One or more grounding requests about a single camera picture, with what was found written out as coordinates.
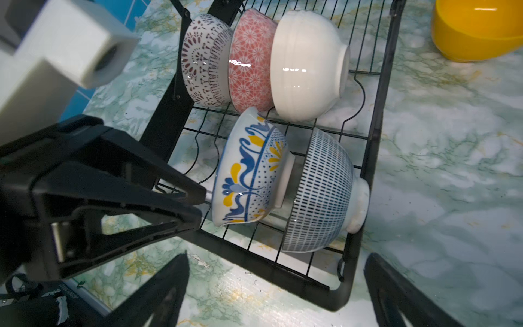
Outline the white red lattice bowl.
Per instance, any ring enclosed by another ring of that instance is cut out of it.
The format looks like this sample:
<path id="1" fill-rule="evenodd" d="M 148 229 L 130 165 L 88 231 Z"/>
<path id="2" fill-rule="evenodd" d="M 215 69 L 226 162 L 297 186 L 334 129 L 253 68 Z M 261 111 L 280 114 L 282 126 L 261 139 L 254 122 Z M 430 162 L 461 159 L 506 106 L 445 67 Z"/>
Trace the white red lattice bowl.
<path id="1" fill-rule="evenodd" d="M 192 100 L 205 107 L 231 102 L 228 60 L 233 30 L 210 14 L 190 23 L 181 48 L 181 74 Z"/>

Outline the black floral pink bowl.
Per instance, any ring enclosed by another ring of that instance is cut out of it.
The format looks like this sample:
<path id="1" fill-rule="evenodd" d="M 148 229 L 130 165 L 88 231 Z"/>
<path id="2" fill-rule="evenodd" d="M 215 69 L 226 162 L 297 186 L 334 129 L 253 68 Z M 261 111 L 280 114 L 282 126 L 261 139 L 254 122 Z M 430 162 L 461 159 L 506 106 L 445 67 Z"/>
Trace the black floral pink bowl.
<path id="1" fill-rule="evenodd" d="M 235 109 L 242 113 L 274 106 L 270 63 L 277 23 L 256 9 L 246 10 L 234 30 L 228 61 L 228 85 Z"/>

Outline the dark blue patterned bowl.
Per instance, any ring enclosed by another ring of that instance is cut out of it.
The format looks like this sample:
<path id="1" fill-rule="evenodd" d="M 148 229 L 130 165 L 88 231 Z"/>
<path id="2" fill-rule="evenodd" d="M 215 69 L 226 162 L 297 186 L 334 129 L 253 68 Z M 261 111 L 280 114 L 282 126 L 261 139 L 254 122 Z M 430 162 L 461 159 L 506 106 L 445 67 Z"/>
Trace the dark blue patterned bowl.
<path id="1" fill-rule="evenodd" d="M 369 202 L 369 184 L 356 174 L 347 151 L 339 141 L 315 128 L 281 250 L 315 252 L 343 231 L 358 233 Z"/>

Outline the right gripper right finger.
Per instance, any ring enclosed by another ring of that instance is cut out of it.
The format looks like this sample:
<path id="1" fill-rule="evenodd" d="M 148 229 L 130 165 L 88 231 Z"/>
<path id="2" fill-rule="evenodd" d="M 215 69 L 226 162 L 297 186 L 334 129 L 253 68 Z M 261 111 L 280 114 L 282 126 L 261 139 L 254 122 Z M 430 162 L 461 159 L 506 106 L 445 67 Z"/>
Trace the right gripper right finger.
<path id="1" fill-rule="evenodd" d="M 379 254 L 367 258 L 364 276 L 379 326 L 460 326 Z"/>

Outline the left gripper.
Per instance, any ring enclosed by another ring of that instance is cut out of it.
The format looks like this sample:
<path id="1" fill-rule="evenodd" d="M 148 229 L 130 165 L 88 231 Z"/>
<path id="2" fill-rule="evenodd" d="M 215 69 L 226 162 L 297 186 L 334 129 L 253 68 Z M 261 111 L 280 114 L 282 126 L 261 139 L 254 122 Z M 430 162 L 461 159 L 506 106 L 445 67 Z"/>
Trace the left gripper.
<path id="1" fill-rule="evenodd" d="M 181 193 L 110 174 L 114 131 L 81 115 L 1 147 L 1 276 L 68 279 L 141 247 L 193 231 L 202 186 L 168 169 Z"/>

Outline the plain white bowl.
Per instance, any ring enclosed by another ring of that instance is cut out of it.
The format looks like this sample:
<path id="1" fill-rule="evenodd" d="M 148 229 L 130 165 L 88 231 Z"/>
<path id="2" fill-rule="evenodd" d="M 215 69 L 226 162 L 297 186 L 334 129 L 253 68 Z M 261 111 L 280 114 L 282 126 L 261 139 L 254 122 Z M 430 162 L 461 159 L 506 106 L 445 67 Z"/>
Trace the plain white bowl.
<path id="1" fill-rule="evenodd" d="M 305 10 L 286 12 L 273 39 L 270 83 L 277 114 L 289 122 L 316 119 L 343 95 L 350 48 L 335 24 Z"/>

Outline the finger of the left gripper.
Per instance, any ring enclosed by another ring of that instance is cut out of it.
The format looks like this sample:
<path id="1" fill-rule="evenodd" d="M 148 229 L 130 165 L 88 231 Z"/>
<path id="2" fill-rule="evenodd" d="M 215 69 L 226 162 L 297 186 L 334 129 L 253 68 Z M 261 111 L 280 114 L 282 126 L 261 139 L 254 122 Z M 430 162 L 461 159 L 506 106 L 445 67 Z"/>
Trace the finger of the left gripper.
<path id="1" fill-rule="evenodd" d="M 117 177 L 123 177 L 128 183 L 140 185 L 148 190 L 152 189 L 156 180 L 163 179 L 181 191 L 174 195 L 177 201 L 184 204 L 204 202 L 205 187 L 169 166 L 129 134 L 111 128 L 100 138 L 103 167 Z"/>

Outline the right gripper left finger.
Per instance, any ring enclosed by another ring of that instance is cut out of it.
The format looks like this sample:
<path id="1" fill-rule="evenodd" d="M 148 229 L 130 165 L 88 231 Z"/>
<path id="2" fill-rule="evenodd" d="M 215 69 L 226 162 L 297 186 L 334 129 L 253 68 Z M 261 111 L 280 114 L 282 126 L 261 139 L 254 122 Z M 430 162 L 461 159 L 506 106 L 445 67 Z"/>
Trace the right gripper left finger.
<path id="1" fill-rule="evenodd" d="M 189 281 L 190 267 L 186 253 L 167 263 L 110 312 L 100 326 L 176 326 Z"/>

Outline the blue yellow floral bowl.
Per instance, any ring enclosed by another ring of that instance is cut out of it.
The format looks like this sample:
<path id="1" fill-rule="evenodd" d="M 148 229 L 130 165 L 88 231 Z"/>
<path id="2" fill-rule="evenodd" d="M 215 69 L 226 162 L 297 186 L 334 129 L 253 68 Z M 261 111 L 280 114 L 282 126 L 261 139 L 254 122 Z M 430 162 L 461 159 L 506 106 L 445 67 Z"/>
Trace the blue yellow floral bowl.
<path id="1" fill-rule="evenodd" d="M 246 109 L 219 161 L 211 203 L 215 226 L 257 222 L 281 208 L 295 160 L 285 135 L 255 107 Z"/>

